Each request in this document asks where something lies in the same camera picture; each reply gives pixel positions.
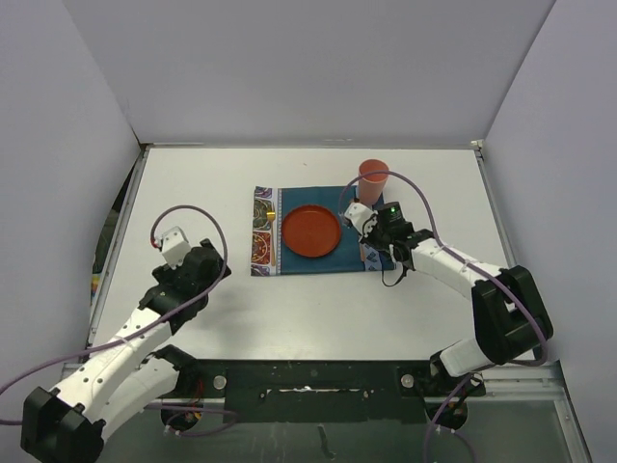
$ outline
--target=orange cup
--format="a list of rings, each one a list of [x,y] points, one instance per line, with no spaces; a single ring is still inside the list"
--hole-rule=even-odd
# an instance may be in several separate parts
[[[366,159],[360,165],[360,175],[374,171],[389,171],[388,164],[379,159]],[[384,191],[388,174],[373,174],[358,182],[358,198],[367,207],[372,207]]]

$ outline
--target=black cable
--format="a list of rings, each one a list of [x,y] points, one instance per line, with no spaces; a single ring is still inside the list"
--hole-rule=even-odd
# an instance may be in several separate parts
[[[407,276],[407,271],[408,271],[408,268],[403,266],[403,271],[401,272],[399,277],[396,279],[396,281],[392,283],[391,285],[388,285],[386,283],[386,280],[384,280],[385,270],[384,270],[384,267],[382,266],[382,283],[384,284],[385,287],[395,287],[396,285],[401,283],[403,279]]]
[[[456,413],[456,411],[463,406],[463,404],[465,403],[465,400],[467,400],[467,398],[470,395],[473,395],[473,393],[478,391],[484,385],[482,380],[479,380],[479,379],[477,379],[475,377],[473,377],[471,379],[475,379],[476,381],[479,381],[478,384],[473,386],[469,391],[467,389],[464,389],[463,393],[461,394],[461,396],[459,397],[457,402],[454,404],[454,406],[448,410],[449,413],[452,413],[452,414]]]

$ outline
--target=blue cloth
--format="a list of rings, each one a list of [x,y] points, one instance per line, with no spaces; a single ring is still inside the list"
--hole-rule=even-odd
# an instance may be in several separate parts
[[[342,186],[313,186],[309,188],[283,188],[279,211],[282,220],[296,207],[305,204],[317,204],[327,207],[332,214],[338,217],[338,197],[343,190]],[[343,199],[343,208],[349,205],[354,198],[354,190],[350,188]],[[392,270],[394,265],[388,259],[380,257],[379,266],[365,266],[360,256],[358,233],[347,227],[341,227],[342,233],[338,246],[327,256],[310,259],[297,255],[284,243],[281,245],[281,275],[307,273],[336,273],[336,272],[364,272],[378,270]]]

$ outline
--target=gold utensil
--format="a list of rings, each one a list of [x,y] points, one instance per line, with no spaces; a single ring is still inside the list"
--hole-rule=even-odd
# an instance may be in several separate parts
[[[276,232],[275,221],[277,220],[277,213],[274,208],[269,205],[268,211],[266,212],[266,218],[268,222],[270,222],[270,263],[273,266],[277,265],[277,253],[275,251],[275,241],[274,241],[274,233]]]

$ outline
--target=wire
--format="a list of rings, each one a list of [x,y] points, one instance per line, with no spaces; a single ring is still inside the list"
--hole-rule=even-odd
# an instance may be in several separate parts
[[[399,283],[401,283],[403,281],[403,278],[405,278],[407,276],[407,267],[403,267],[403,270],[401,271],[401,274],[398,276],[396,281],[394,283],[392,283],[391,285],[386,283],[385,274],[386,274],[386,272],[384,270],[384,267],[382,267],[382,284],[385,287],[395,287],[396,285],[398,285]]]
[[[443,429],[446,429],[448,431],[450,431],[450,433],[457,437],[463,444],[465,444],[465,447],[467,447],[467,450],[469,450],[469,454],[471,455],[471,461],[473,463],[476,463],[478,460],[478,455],[475,452],[475,449],[473,448],[473,445],[471,444],[471,442],[469,441],[469,439],[467,437],[465,437],[465,435],[461,434],[460,431],[454,431],[454,429],[449,429],[447,427],[443,427]]]
[[[188,432],[188,431],[178,432],[176,435],[179,437],[212,436],[214,434],[218,434],[219,432],[225,431],[226,429],[229,429],[230,427],[234,426],[235,424],[237,424],[237,420],[238,420],[238,414],[230,410],[212,410],[212,409],[207,409],[207,408],[202,408],[202,407],[197,407],[197,406],[184,407],[182,405],[172,405],[169,403],[151,403],[150,405],[146,406],[146,409],[147,410],[171,410],[171,411],[179,412],[179,413],[176,413],[175,415],[172,415],[172,417],[166,421],[165,423],[166,426],[171,426],[170,423],[173,420],[175,420],[177,417],[181,417],[186,412],[207,413],[211,415],[227,415],[227,416],[233,417],[233,420],[231,422],[226,422],[225,424],[215,427],[214,429],[208,429],[205,431],[197,431],[197,432]]]
[[[481,380],[478,380],[475,376],[471,379],[475,379],[476,381],[479,381],[479,383],[473,386],[469,391],[467,390],[463,391],[458,401],[454,404],[453,407],[450,408],[449,410],[450,413],[455,413],[459,408],[461,408],[465,404],[465,400],[467,400],[470,395],[472,395],[473,393],[478,391],[480,388],[482,388],[482,386],[484,386],[484,383]]]
[[[355,182],[357,182],[361,178],[365,178],[365,177],[371,176],[373,174],[386,174],[388,176],[400,178],[405,183],[407,183],[412,188],[414,188],[414,190],[416,191],[416,193],[419,195],[420,199],[422,200],[422,203],[424,204],[424,208],[426,209],[426,213],[428,215],[428,220],[429,220],[429,222],[431,224],[431,229],[433,231],[433,236],[435,238],[435,241],[437,241],[437,244],[439,244],[440,247],[446,253],[448,253],[450,256],[452,256],[453,258],[457,259],[459,262],[465,264],[468,268],[470,268],[471,270],[475,271],[476,273],[478,273],[482,277],[484,277],[487,280],[489,280],[495,286],[497,286],[501,290],[501,292],[503,292],[514,303],[516,308],[523,314],[523,316],[525,317],[525,319],[527,320],[527,322],[531,326],[531,329],[533,330],[534,334],[538,338],[538,342],[540,343],[540,346],[542,347],[542,354],[540,355],[540,358],[537,359],[537,360],[532,360],[532,361],[512,360],[510,363],[511,364],[516,364],[516,365],[527,366],[527,367],[538,367],[538,366],[542,365],[547,360],[547,358],[549,357],[549,347],[547,345],[547,339],[544,336],[544,333],[542,333],[542,329],[540,328],[540,326],[538,325],[536,320],[533,318],[533,316],[531,315],[531,313],[529,312],[527,307],[525,307],[523,302],[521,302],[521,300],[506,285],[504,285],[502,282],[500,282],[497,278],[495,278],[493,275],[489,274],[488,272],[484,271],[483,269],[481,269],[477,265],[474,265],[473,263],[467,262],[462,256],[457,254],[455,251],[453,251],[452,249],[450,249],[449,247],[447,247],[443,243],[442,239],[440,238],[439,232],[437,230],[437,224],[435,223],[435,215],[433,214],[433,210],[431,209],[431,205],[429,205],[428,200],[426,199],[426,196],[424,195],[422,190],[420,190],[420,188],[415,183],[413,183],[411,180],[409,180],[407,177],[405,177],[405,176],[403,176],[401,174],[398,174],[397,172],[393,172],[393,171],[374,171],[374,172],[367,172],[365,174],[361,174],[361,175],[357,176],[356,178],[351,180],[349,183],[347,183],[347,185],[345,185],[343,190],[340,192],[340,196],[338,197],[338,215],[339,215],[339,217],[342,218],[342,212],[341,212],[342,200],[343,200],[343,196],[345,195],[347,190]],[[428,443],[429,443],[430,437],[432,435],[432,431],[435,428],[435,422],[437,421],[439,416],[443,413],[444,408],[447,406],[447,404],[452,399],[452,397],[454,397],[456,395],[456,393],[458,391],[460,391],[461,388],[463,388],[465,386],[465,384],[469,381],[469,378],[470,378],[469,375],[465,376],[461,380],[461,382],[456,386],[456,388],[454,388],[452,393],[450,393],[450,395],[443,402],[442,406],[438,409],[437,413],[433,417],[433,420],[431,421],[431,424],[428,426],[428,428],[426,430],[426,434],[424,436],[424,448],[423,448],[423,452],[422,452],[422,457],[423,457],[423,460],[424,460],[425,463],[428,462]]]
[[[197,383],[197,389],[195,390],[195,393],[193,394],[193,397],[191,398],[191,401],[189,402],[189,404],[195,405],[196,403],[199,403],[201,400],[202,394],[203,394],[203,382],[199,380]]]
[[[41,371],[42,369],[45,369],[45,368],[48,368],[48,367],[51,367],[51,366],[54,366],[54,365],[57,365],[57,364],[61,364],[61,363],[66,362],[66,361],[68,361],[70,359],[74,359],[75,357],[84,357],[84,356],[87,356],[87,355],[90,355],[90,354],[94,354],[96,352],[101,352],[103,350],[111,349],[111,348],[117,347],[117,346],[125,343],[128,340],[134,340],[135,338],[140,337],[142,334],[147,333],[149,330],[151,330],[155,326],[158,326],[161,323],[165,323],[167,320],[172,318],[177,313],[183,311],[187,307],[195,304],[197,301],[199,301],[200,299],[202,299],[205,296],[207,296],[210,293],[210,291],[212,291],[212,289],[214,289],[216,287],[216,285],[218,283],[220,283],[221,280],[223,280],[223,278],[225,277],[226,270],[228,268],[228,244],[227,244],[227,241],[225,240],[225,235],[223,234],[223,230],[221,229],[221,226],[216,221],[216,219],[212,215],[210,215],[208,212],[206,212],[205,210],[201,209],[200,207],[197,207],[195,205],[189,205],[189,204],[181,204],[181,205],[175,205],[174,207],[170,207],[169,209],[165,210],[154,221],[154,225],[152,226],[152,229],[150,230],[150,242],[152,242],[152,240],[154,239],[154,232],[156,231],[156,227],[161,222],[161,220],[163,220],[163,218],[165,216],[167,216],[168,214],[170,214],[171,212],[174,212],[175,210],[179,210],[179,209],[195,210],[195,211],[205,215],[210,220],[210,222],[212,222],[212,224],[214,225],[214,228],[216,229],[216,231],[218,232],[219,236],[221,237],[221,243],[223,245],[223,265],[221,266],[221,273],[216,278],[216,280],[214,280],[212,285],[210,285],[210,287],[208,287],[206,290],[204,290],[201,294],[198,294],[194,298],[189,299],[188,301],[180,304],[179,306],[177,306],[172,311],[164,314],[163,316],[158,318],[156,321],[153,321],[152,323],[150,323],[148,326],[146,326],[146,327],[136,331],[132,335],[124,337],[122,340],[115,340],[115,341],[112,341],[112,342],[108,342],[106,344],[99,345],[97,347],[90,347],[88,349],[80,350],[79,352],[63,355],[61,357],[57,357],[55,359],[48,360],[47,362],[43,362],[42,364],[37,365],[36,367],[32,367],[32,368],[24,371],[23,373],[17,375],[15,378],[9,380],[7,383],[5,383],[2,386],[0,386],[0,395],[5,393],[8,388],[10,388],[14,384],[18,383],[22,379],[27,378],[28,376],[30,376],[30,375],[38,372],[38,371]],[[21,421],[0,419],[0,425],[4,425],[4,426],[21,426]]]

